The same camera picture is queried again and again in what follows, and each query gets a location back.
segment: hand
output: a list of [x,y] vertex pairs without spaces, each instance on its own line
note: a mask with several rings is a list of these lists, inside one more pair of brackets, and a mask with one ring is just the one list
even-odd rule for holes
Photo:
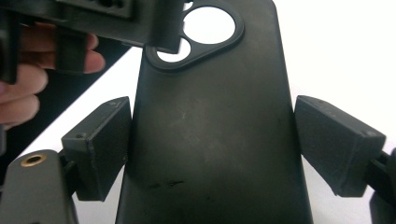
[[[48,82],[44,69],[53,69],[55,65],[54,36],[55,27],[49,24],[38,23],[22,29],[17,83],[0,82],[0,123],[5,124],[6,129],[24,123],[37,113],[39,102],[35,94]],[[105,67],[103,56],[93,51],[97,45],[97,37],[88,35],[84,73]]]

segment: black phone case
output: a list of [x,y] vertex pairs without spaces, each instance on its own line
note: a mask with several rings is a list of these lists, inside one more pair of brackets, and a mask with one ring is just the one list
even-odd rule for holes
[[235,21],[178,63],[144,51],[117,223],[312,223],[274,3],[195,0]]

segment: black plastic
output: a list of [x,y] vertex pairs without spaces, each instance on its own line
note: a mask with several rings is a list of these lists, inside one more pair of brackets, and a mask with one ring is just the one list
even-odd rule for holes
[[393,149],[387,163],[387,173],[392,185],[393,198],[396,200],[396,148]]
[[230,7],[230,5],[226,4],[221,0],[195,1],[188,10],[183,12],[183,17],[186,17],[190,12],[200,7],[216,7],[226,11],[233,18],[233,22],[235,25],[235,31],[233,32],[233,35],[226,41],[220,42],[218,44],[206,45],[195,42],[184,33],[184,30],[181,30],[180,38],[184,38],[189,42],[191,46],[191,53],[182,61],[167,63],[158,56],[158,48],[148,46],[146,47],[146,54],[148,60],[153,66],[170,72],[177,69],[185,68],[189,65],[194,65],[198,61],[204,60],[205,58],[208,58],[219,51],[231,48],[232,46],[236,45],[238,41],[243,37],[243,34],[245,32],[244,21],[242,20],[240,15],[232,7]]
[[134,0],[56,0],[75,7],[101,12],[121,18],[133,16]]
[[56,29],[55,69],[67,74],[84,71],[87,34],[61,26]]
[[131,108],[127,97],[103,103],[63,138],[64,155],[78,167],[81,201],[104,201],[126,162]]
[[322,100],[298,96],[295,119],[302,154],[336,195],[361,197],[370,160],[381,154],[385,135]]
[[6,153],[7,148],[7,133],[4,129],[4,125],[0,124],[0,156]]
[[117,223],[312,223],[276,8],[221,3],[237,43],[168,70],[144,53]]
[[0,81],[8,84],[17,81],[19,20],[18,13],[0,8]]
[[371,160],[367,165],[364,181],[372,187],[376,194],[381,197],[385,202],[396,206],[396,198],[393,192],[393,186],[390,181],[391,176],[396,176],[396,173],[389,173],[389,155],[383,152],[381,156],[375,160]]
[[36,151],[8,166],[0,220],[5,224],[78,223],[58,153]]
[[133,16],[129,19],[107,13],[110,8],[105,12],[97,10],[106,5],[98,5],[98,2],[105,1],[95,0],[83,7],[55,0],[2,0],[0,8],[137,47],[151,45],[170,53],[178,51],[178,31],[183,24],[181,14],[184,0],[123,0],[125,7],[133,4],[130,8]]

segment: screw hole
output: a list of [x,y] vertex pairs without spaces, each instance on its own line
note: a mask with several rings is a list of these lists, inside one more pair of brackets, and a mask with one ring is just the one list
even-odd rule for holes
[[47,156],[44,154],[36,154],[36,155],[30,156],[30,157],[24,159],[21,162],[21,166],[23,166],[23,167],[35,166],[35,165],[41,163],[42,161],[44,161],[46,158],[47,158]]
[[85,133],[78,133],[78,134],[76,134],[76,138],[83,138],[83,137],[85,137],[85,136],[87,136],[87,134],[85,134]]

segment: finger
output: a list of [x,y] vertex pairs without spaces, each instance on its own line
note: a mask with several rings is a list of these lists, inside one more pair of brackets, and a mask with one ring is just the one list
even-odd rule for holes
[[95,73],[105,68],[106,61],[102,54],[88,50],[85,57],[84,73]]
[[17,83],[4,86],[0,94],[0,104],[10,102],[42,91],[47,85],[48,77],[44,69],[32,64],[18,66]]
[[87,35],[87,49],[95,49],[99,45],[99,39],[96,35]]
[[[22,28],[20,51],[51,52],[56,50],[56,27],[39,23]],[[87,34],[87,49],[94,49],[99,41],[96,35]]]
[[[45,69],[55,69],[54,52],[24,52],[20,56],[23,63],[37,64]],[[88,50],[85,56],[84,73],[94,73],[102,70],[106,65],[104,57],[93,50]]]
[[0,104],[0,123],[14,126],[32,119],[39,108],[38,98],[29,95],[21,99]]

